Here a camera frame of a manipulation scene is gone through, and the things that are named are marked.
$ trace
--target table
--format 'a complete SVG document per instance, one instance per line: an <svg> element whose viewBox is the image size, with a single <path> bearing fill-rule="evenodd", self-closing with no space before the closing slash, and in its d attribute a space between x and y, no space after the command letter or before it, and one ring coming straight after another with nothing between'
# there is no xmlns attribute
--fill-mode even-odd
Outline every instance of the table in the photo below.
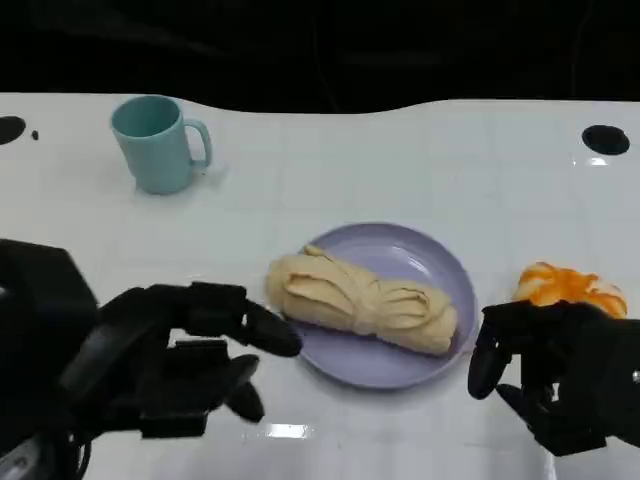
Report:
<svg viewBox="0 0 640 480"><path fill-rule="evenodd" d="M183 102L228 168L169 197L136 191L108 127L127 95L2 94L27 121L0 147L0 236L67 248L101 302L155 282L241 283L263 301L269 261L324 230L389 221L428 232L469 270L481 305L546 260L596 271L640 315L640 107L625 103L445 101L367 115L228 112ZM632 145L603 157L592 124ZM39 140L29 133L38 130ZM232 353L243 351L232 347ZM640 452L552 460L494 395L466 393L468 358L439 383L361 392L302 361L262 355L259 426L220 410L204 438L99 439L89 480L630 478ZM517 379L512 369L509 376Z"/></svg>

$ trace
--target purple plate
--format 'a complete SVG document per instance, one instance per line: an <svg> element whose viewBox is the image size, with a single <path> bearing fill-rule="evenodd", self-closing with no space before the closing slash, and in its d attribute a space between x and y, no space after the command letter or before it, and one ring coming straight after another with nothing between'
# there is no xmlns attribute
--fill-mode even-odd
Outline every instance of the purple plate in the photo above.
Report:
<svg viewBox="0 0 640 480"><path fill-rule="evenodd" d="M360 223L309 242L383 278L415 280L444 290L458 310L451 350L436 357L375 337L329 330L302 322L302 357L327 375L357 387L397 389L434 379L471 347L478 330L476 297L460 262L431 237L390 223Z"/></svg>

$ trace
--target pastry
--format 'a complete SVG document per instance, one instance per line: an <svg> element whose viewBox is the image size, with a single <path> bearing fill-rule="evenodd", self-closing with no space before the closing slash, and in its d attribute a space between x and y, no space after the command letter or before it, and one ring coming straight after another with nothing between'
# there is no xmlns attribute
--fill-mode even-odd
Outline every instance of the pastry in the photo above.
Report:
<svg viewBox="0 0 640 480"><path fill-rule="evenodd" d="M522 272L513 299L529 300L534 305L552 305L560 300L586 302L614 318L627 316L627 302L618 287L597 275L557 268L545 262L530 265Z"/></svg>
<svg viewBox="0 0 640 480"><path fill-rule="evenodd" d="M441 290L382 280L314 246L273 262L266 290L273 306L292 318L376 335L422 353L446 353L457 324L451 299Z"/></svg>

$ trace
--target robotic hand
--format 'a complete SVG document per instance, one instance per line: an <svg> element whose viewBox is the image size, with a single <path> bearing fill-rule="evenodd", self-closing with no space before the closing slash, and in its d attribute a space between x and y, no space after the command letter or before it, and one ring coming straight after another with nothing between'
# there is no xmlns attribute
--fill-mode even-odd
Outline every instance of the robotic hand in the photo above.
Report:
<svg viewBox="0 0 640 480"><path fill-rule="evenodd" d="M474 398L497 390L557 456L604 447L607 436L640 446L640 321L567 302L483 313L468 377ZM499 384L513 355L521 356L521 387Z"/></svg>
<svg viewBox="0 0 640 480"><path fill-rule="evenodd" d="M171 345L174 329L200 338ZM200 436L222 405L258 422L258 357L230 358L222 335L301 349L243 287L133 288L98 308L66 251L0 240L0 480L80 478L99 435Z"/></svg>

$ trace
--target mug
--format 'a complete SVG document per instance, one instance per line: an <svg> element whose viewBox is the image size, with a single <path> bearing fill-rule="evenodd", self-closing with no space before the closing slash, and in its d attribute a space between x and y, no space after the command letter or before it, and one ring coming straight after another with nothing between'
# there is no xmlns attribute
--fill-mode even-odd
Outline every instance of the mug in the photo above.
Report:
<svg viewBox="0 0 640 480"><path fill-rule="evenodd" d="M204 143L204 160L191 158L185 128ZM211 164L211 138L200 120L185 120L178 104L160 95L132 98L111 116L111 129L140 188L167 195L188 187L193 168Z"/></svg>

